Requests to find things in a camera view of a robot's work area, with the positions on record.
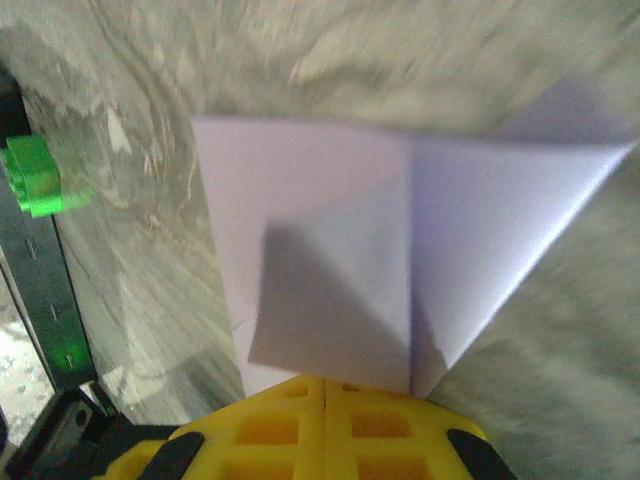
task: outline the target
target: gray surface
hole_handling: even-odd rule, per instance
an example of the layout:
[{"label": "gray surface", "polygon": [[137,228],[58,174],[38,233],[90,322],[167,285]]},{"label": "gray surface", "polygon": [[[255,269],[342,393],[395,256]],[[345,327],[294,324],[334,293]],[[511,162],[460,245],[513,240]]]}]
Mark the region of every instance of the gray surface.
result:
[{"label": "gray surface", "polygon": [[[640,125],[635,0],[23,0],[0,57],[69,188],[61,224],[100,371],[136,420],[239,396],[190,112],[483,134],[569,71]],[[434,398],[522,478],[640,477],[640,159]]]},{"label": "gray surface", "polygon": [[[1,250],[0,262],[4,267]],[[9,441],[19,445],[53,394],[53,388],[2,277],[0,349],[0,405],[9,426]]]}]

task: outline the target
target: folded paper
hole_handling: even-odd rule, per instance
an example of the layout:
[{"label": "folded paper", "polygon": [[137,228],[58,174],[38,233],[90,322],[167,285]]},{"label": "folded paper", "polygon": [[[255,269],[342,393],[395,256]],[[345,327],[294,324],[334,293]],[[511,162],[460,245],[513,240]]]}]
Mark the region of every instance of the folded paper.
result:
[{"label": "folded paper", "polygon": [[303,372],[426,395],[633,148],[573,78],[492,140],[194,132],[247,394]]}]

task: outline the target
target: black plastic part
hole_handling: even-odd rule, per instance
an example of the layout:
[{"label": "black plastic part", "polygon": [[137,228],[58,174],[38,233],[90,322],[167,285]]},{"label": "black plastic part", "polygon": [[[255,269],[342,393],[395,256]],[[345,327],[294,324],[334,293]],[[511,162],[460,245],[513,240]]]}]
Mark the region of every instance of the black plastic part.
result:
[{"label": "black plastic part", "polygon": [[20,88],[0,66],[0,149],[7,148],[7,137],[20,135],[31,135]]},{"label": "black plastic part", "polygon": [[[0,149],[8,137],[30,134],[20,88],[0,66]],[[4,170],[0,165],[2,275],[54,389],[73,389],[98,377],[57,226],[52,216],[20,210]]]},{"label": "black plastic part", "polygon": [[89,480],[143,440],[166,440],[176,426],[133,425],[105,415],[80,389],[58,392],[6,471],[11,480]]},{"label": "black plastic part", "polygon": [[189,432],[165,443],[138,480],[180,480],[204,443],[200,432]]},{"label": "black plastic part", "polygon": [[474,480],[517,480],[488,442],[456,429],[449,430],[447,437]]},{"label": "black plastic part", "polygon": [[4,418],[2,408],[0,408],[0,456],[7,447],[7,438],[9,437],[9,430],[7,428],[7,421]]},{"label": "black plastic part", "polygon": [[[83,425],[76,423],[79,412],[86,415]],[[96,443],[108,423],[80,389],[56,392],[9,459],[6,472],[12,480],[45,478],[36,472],[63,465],[83,440]]]}]

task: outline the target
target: green clip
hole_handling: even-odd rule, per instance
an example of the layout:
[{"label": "green clip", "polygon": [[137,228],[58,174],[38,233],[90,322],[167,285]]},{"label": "green clip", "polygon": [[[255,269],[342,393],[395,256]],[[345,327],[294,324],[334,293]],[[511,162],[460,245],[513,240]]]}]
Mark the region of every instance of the green clip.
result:
[{"label": "green clip", "polygon": [[42,217],[62,211],[60,173],[42,137],[7,138],[2,153],[9,185],[23,212]]}]

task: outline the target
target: black rubber pad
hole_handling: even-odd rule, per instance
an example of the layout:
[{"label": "black rubber pad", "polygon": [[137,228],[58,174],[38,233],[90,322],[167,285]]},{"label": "black rubber pad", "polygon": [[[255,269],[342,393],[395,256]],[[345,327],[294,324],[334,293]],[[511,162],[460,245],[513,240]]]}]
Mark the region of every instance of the black rubber pad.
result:
[{"label": "black rubber pad", "polygon": [[180,480],[204,443],[200,432],[168,441],[153,456],[138,480]]},{"label": "black rubber pad", "polygon": [[491,444],[464,430],[449,430],[447,437],[473,480],[517,480]]}]

